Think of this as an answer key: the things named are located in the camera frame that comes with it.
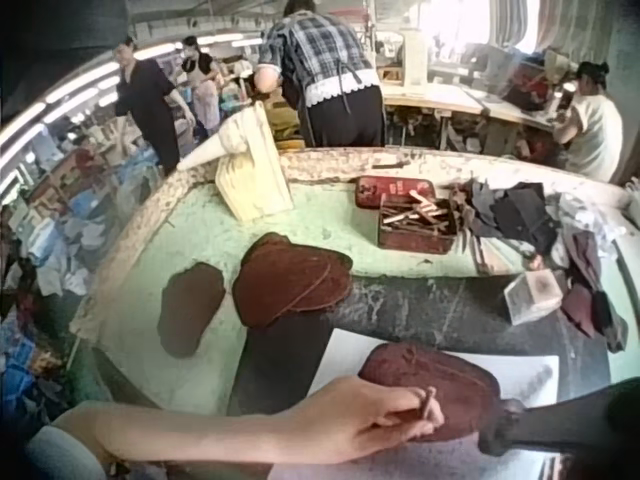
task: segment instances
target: hair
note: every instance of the hair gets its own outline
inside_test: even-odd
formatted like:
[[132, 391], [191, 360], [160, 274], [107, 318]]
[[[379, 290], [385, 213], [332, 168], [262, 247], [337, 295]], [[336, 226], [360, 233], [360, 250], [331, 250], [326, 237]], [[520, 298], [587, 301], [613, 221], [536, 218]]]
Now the hair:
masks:
[[609, 64], [607, 62], [601, 63], [600, 65], [592, 62], [582, 62], [578, 67], [576, 77], [580, 80], [582, 77], [587, 76], [593, 80], [593, 83], [602, 86], [602, 88], [606, 90], [608, 74]]
[[301, 10], [308, 10], [315, 13], [316, 3], [314, 0], [289, 0], [284, 7], [284, 16], [288, 17]]
[[121, 42], [118, 42], [117, 45], [114, 48], [116, 48], [118, 45], [126, 45], [127, 47], [131, 47], [131, 48], [133, 48], [134, 52], [138, 48], [138, 46], [136, 45], [135, 40], [133, 39], [133, 37], [131, 37], [131, 35], [127, 35], [125, 37], [125, 39], [123, 41], [121, 41]]
[[198, 52], [200, 52], [200, 45], [198, 45], [198, 39], [194, 35], [189, 35], [182, 39], [182, 45], [185, 47], [195, 48]]

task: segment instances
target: hand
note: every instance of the hand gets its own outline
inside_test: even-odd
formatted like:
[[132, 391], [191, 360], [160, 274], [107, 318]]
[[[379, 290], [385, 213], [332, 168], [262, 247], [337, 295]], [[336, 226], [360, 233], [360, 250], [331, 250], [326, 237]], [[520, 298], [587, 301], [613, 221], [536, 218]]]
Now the hand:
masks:
[[184, 118], [187, 119], [187, 123], [189, 124], [189, 128], [193, 128], [196, 126], [196, 118], [191, 113], [191, 110], [184, 111]]
[[419, 388], [382, 387], [358, 377], [334, 380], [272, 418], [275, 463], [340, 463], [430, 435], [444, 416], [434, 399], [428, 418], [419, 418], [425, 397]]

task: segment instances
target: leather piece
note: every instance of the leather piece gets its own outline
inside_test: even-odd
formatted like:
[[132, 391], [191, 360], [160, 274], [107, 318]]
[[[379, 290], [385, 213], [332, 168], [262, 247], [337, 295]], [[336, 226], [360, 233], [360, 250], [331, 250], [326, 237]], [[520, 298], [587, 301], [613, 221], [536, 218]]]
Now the leather piece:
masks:
[[309, 251], [319, 251], [327, 257], [329, 260], [329, 273], [316, 288], [307, 293], [291, 307], [290, 310], [292, 312], [307, 312], [332, 307], [340, 300], [346, 298], [351, 291], [351, 275], [342, 258], [346, 257], [351, 260], [349, 257], [329, 250], [316, 249], [313, 247], [308, 247], [308, 249]]
[[222, 272], [204, 262], [169, 279], [162, 290], [157, 327], [160, 343], [169, 355], [187, 358], [198, 350], [225, 293]]
[[376, 347], [360, 378], [388, 387], [437, 389], [445, 424], [416, 442], [446, 442], [477, 432], [500, 400], [496, 378], [483, 368], [446, 353], [406, 343]]
[[254, 252], [233, 283], [233, 300], [243, 325], [261, 328], [300, 300], [324, 280], [329, 260], [307, 247], [271, 246]]
[[[313, 266], [313, 262], [302, 264], [304, 271], [300, 270], [296, 262], [305, 258], [322, 259], [326, 270]], [[275, 270], [271, 271], [269, 265], [275, 266]], [[242, 323], [252, 328], [266, 327], [286, 311], [306, 312], [332, 307], [351, 292], [349, 271], [353, 261], [348, 255], [293, 244], [288, 237], [275, 232], [266, 233], [256, 240], [242, 258], [241, 266], [234, 283], [233, 298]], [[279, 297], [276, 301], [278, 307], [271, 305], [260, 311], [260, 308], [251, 306], [253, 299], [261, 296], [265, 298], [259, 303], [264, 307], [269, 302], [267, 295]]]

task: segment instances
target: worker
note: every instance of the worker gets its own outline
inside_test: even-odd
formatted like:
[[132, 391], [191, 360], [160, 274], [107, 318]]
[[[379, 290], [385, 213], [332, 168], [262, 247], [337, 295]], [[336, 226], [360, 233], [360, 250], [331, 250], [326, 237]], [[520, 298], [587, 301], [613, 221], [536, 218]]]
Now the worker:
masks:
[[566, 169], [601, 182], [611, 181], [622, 151], [622, 118], [607, 95], [606, 63], [582, 62], [577, 72], [577, 92], [566, 120], [553, 137], [569, 142]]
[[218, 108], [218, 88], [222, 78], [217, 62], [208, 53], [202, 52], [198, 39], [193, 35], [182, 40], [184, 62], [173, 73], [175, 80], [187, 74], [189, 85], [193, 92], [193, 107], [196, 118], [202, 122], [209, 135], [215, 133], [220, 125], [220, 110]]
[[178, 139], [171, 108], [164, 97], [169, 96], [182, 109], [189, 128], [196, 121], [188, 105], [153, 59], [136, 60], [136, 45], [127, 37], [114, 50], [120, 64], [121, 78], [117, 86], [118, 145], [125, 152], [124, 130], [126, 116], [131, 113], [134, 122], [158, 156], [165, 175], [171, 174], [180, 161]]
[[308, 146], [384, 145], [382, 92], [353, 28], [316, 13], [313, 0], [289, 0], [260, 47], [256, 88], [278, 88], [298, 111]]
[[[277, 415], [207, 417], [82, 404], [40, 430], [22, 455], [3, 435], [0, 459], [12, 478], [41, 478], [33, 475], [36, 470], [48, 475], [44, 478], [85, 480], [106, 479], [116, 459], [341, 463], [432, 434], [445, 418], [433, 399], [427, 418], [417, 415], [425, 397], [418, 388], [382, 387], [344, 377]], [[22, 469], [30, 468], [31, 475], [17, 473], [18, 462]]]

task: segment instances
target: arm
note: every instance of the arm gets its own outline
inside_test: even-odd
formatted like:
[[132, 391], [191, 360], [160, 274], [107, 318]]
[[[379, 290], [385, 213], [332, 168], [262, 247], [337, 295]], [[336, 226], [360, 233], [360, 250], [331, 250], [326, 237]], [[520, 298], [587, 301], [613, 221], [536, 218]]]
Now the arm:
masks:
[[260, 59], [253, 77], [256, 88], [261, 93], [271, 93], [278, 88], [282, 73], [284, 57], [284, 35], [282, 22], [274, 25], [267, 33], [264, 43], [260, 46]]
[[572, 107], [569, 111], [569, 115], [565, 122], [558, 125], [553, 130], [553, 138], [560, 145], [569, 143], [576, 135], [579, 135], [583, 131], [582, 121], [580, 115], [575, 107]]
[[182, 98], [182, 95], [180, 95], [180, 92], [178, 92], [178, 90], [174, 88], [173, 90], [171, 90], [169, 98], [171, 98], [171, 100], [173, 100], [180, 106], [180, 108], [184, 112], [184, 117], [187, 119], [187, 122], [189, 122], [189, 124], [193, 127], [196, 124], [196, 119], [193, 116], [193, 113], [191, 113], [189, 105], [187, 105], [187, 102], [185, 102], [184, 98]]
[[176, 68], [173, 73], [171, 74], [171, 83], [173, 83], [174, 85], [177, 85], [177, 81], [178, 81], [178, 77], [180, 75], [182, 75], [184, 73], [184, 71], [182, 70], [181, 67]]
[[[97, 404], [71, 410], [54, 426], [74, 436], [103, 462], [117, 457], [338, 463], [433, 433], [444, 417], [434, 402], [429, 417], [419, 418], [425, 396], [420, 389], [381, 387], [345, 377], [278, 415], [216, 418]], [[395, 415], [400, 412], [411, 413], [411, 419]]]

